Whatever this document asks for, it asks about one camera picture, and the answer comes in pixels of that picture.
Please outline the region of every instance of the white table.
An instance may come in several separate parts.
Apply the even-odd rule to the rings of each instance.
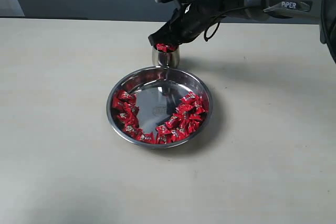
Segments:
[[[336,65],[312,25],[222,24],[181,47],[214,97],[170,150],[106,100],[160,23],[0,19],[0,223],[335,223]]]

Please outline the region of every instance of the stainless steel plate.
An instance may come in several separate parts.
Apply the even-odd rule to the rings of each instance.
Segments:
[[[170,118],[181,103],[180,99],[189,91],[203,98],[208,114],[199,129],[181,141],[170,144],[143,143],[121,131],[122,126],[117,119],[118,112],[111,108],[113,95],[121,89],[136,94],[136,105],[140,108],[138,114],[140,128],[146,133],[153,131],[155,136],[155,128]],[[212,97],[206,85],[191,73],[166,67],[143,68],[127,75],[114,86],[107,100],[107,117],[113,129],[127,141],[148,148],[169,148],[189,141],[206,126],[211,113]]]

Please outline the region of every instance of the piper logo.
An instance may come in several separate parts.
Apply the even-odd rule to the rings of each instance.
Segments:
[[[290,8],[290,9],[296,9],[296,3],[295,2],[285,2],[285,1],[282,1],[281,2],[281,7]]]

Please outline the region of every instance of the robotic arm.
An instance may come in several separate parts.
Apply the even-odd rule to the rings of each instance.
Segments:
[[[189,43],[204,32],[208,41],[216,33],[225,17],[257,21],[275,18],[305,18],[320,25],[320,40],[327,44],[336,63],[336,0],[155,0],[157,3],[174,1],[172,18],[149,36],[152,46],[178,46]],[[217,24],[207,36],[209,27]]]

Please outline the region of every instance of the metal cup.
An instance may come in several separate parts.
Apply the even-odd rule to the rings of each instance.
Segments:
[[[153,47],[152,62],[154,66],[177,68],[180,63],[180,48],[173,52],[160,52]]]

